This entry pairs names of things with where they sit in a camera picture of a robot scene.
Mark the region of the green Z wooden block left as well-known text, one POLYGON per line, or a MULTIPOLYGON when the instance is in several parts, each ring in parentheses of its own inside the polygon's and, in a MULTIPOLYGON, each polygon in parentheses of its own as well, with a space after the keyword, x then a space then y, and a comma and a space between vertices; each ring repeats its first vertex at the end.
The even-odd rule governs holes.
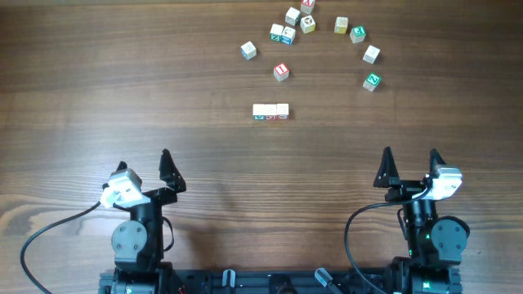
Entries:
POLYGON ((273 24, 270 28, 270 40, 275 41, 275 42, 280 42, 283 31, 284 31, 283 25, 273 24))

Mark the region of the green Z block right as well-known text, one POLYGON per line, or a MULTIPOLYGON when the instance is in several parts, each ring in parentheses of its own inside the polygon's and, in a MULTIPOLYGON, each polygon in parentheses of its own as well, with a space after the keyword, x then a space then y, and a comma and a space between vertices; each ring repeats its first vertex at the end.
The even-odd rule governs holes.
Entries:
POLYGON ((364 80, 363 88, 367 89, 368 91, 374 91, 381 81, 382 78, 379 75, 370 73, 364 80))

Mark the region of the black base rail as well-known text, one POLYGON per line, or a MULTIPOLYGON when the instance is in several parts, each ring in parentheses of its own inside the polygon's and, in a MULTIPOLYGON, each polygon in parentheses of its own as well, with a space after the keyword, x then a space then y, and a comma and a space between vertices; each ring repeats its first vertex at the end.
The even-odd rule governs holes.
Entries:
POLYGON ((462 293, 456 269, 443 273, 425 271, 391 273, 367 269, 330 271, 178 270, 168 274, 102 274, 99 293, 462 293))

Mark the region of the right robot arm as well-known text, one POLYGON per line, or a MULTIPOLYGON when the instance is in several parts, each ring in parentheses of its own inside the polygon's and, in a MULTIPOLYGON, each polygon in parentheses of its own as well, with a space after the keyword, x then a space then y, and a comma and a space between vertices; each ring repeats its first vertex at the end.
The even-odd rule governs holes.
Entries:
POLYGON ((430 152, 429 172, 421 180, 402 180, 391 148, 383 150, 373 186, 387 188, 385 203, 400 205, 397 216, 409 255, 385 269, 389 293, 461 293, 458 271, 470 228, 455 216, 439 217, 436 203, 452 196, 463 182, 461 171, 430 152))

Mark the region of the green number six block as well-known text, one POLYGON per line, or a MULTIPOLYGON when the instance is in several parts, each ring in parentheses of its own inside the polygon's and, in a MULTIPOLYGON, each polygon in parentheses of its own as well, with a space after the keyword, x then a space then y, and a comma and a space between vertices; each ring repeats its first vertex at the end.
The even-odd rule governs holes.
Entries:
POLYGON ((254 104, 253 105, 253 119, 254 120, 265 120, 266 119, 266 105, 265 104, 254 104))

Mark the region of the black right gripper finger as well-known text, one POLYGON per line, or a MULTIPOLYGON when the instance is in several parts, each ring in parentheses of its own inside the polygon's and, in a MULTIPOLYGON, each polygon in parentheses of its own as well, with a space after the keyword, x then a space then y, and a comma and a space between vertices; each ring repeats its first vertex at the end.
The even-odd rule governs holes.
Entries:
POLYGON ((400 176, 396 168, 391 147, 383 150, 382 161, 373 182, 375 188, 391 188, 400 185, 400 176))
POLYGON ((436 149, 430 151, 429 159, 429 175, 430 177, 439 177, 440 169, 445 167, 445 161, 440 156, 440 153, 436 149))

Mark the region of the green edged wooden block top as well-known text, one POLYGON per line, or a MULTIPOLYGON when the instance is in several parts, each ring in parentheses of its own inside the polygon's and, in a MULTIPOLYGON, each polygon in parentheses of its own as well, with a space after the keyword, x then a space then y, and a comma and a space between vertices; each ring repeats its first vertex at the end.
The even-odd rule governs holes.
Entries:
POLYGON ((294 7, 290 7, 285 14, 285 22, 289 25, 296 26, 300 18, 301 12, 294 7))

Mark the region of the plain wooden block right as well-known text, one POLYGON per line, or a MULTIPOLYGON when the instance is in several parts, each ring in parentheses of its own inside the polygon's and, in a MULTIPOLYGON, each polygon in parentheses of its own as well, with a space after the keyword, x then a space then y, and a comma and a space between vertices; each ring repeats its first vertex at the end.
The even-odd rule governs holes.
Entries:
POLYGON ((376 59, 378 58, 379 53, 380 53, 379 48, 377 48, 373 45, 369 45, 368 49, 364 53, 363 61, 373 64, 376 61, 376 59))

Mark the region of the blue letter wooden block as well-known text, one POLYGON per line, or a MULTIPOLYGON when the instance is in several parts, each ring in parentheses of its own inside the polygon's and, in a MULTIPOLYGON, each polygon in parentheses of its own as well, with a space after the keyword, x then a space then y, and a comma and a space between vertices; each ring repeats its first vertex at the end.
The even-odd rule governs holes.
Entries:
POLYGON ((257 48, 252 42, 246 42, 240 47, 241 53, 246 60, 251 60, 257 55, 257 48))

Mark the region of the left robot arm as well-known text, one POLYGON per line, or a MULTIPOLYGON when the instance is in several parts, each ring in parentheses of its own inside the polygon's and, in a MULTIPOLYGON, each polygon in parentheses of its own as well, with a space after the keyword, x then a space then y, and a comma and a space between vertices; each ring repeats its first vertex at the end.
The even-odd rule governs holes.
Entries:
POLYGON ((130 220, 113 232, 115 270, 102 274, 100 294, 177 294, 186 287, 172 263, 164 262, 164 253, 173 246, 163 244, 163 225, 172 223, 163 216, 162 207, 177 201, 186 191, 186 183, 177 170, 168 149, 162 151, 159 179, 165 186, 142 191, 141 178, 121 162, 104 185, 101 204, 129 212, 130 220))

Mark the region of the red X wooden block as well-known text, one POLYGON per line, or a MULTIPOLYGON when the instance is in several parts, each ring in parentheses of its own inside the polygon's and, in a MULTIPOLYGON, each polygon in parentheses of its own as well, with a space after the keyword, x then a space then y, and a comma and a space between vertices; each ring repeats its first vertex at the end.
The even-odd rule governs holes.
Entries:
POLYGON ((310 15, 315 7, 315 0, 301 0, 301 12, 310 15))

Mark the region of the yellow wooden block right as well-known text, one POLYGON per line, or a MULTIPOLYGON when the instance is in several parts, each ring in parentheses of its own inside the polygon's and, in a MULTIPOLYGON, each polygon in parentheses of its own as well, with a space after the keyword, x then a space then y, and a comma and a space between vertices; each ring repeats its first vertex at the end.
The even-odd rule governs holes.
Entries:
POLYGON ((334 33, 345 34, 348 30, 348 18, 338 16, 335 20, 334 33))

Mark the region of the green E wooden block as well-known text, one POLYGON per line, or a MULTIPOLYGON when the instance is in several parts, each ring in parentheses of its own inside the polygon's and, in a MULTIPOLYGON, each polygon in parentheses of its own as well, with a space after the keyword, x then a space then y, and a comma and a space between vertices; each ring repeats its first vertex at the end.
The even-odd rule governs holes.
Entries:
POLYGON ((351 29, 350 39, 353 43, 363 42, 366 37, 364 26, 355 26, 351 29))

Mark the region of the red I wooden block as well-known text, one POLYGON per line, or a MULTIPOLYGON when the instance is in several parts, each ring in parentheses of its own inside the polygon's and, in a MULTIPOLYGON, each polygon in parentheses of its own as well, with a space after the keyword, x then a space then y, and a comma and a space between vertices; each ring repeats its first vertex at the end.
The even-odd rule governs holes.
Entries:
POLYGON ((290 70, 285 63, 281 63, 274 67, 273 72, 274 72, 274 76, 275 76, 276 80, 278 82, 282 82, 283 80, 288 78, 290 70))

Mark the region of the yellow animal wooden block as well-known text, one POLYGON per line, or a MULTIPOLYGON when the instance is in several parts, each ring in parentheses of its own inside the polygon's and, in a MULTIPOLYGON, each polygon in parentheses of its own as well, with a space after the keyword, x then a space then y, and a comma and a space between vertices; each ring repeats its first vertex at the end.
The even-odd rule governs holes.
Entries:
POLYGON ((315 30, 315 20, 312 16, 304 16, 301 18, 300 27, 303 33, 311 33, 315 30))

